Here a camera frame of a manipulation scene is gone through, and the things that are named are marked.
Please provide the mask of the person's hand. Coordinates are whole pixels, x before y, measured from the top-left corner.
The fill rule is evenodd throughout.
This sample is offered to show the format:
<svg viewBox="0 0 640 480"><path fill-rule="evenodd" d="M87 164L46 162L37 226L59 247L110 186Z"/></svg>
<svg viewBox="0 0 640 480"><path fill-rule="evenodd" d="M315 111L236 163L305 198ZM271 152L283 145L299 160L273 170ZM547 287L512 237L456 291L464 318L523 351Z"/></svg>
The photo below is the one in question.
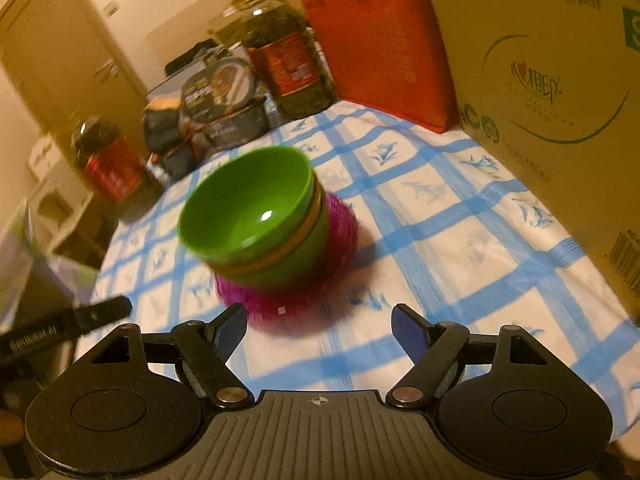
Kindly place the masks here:
<svg viewBox="0 0 640 480"><path fill-rule="evenodd" d="M24 422L10 411L0 411L0 446L11 446L24 439Z"/></svg>

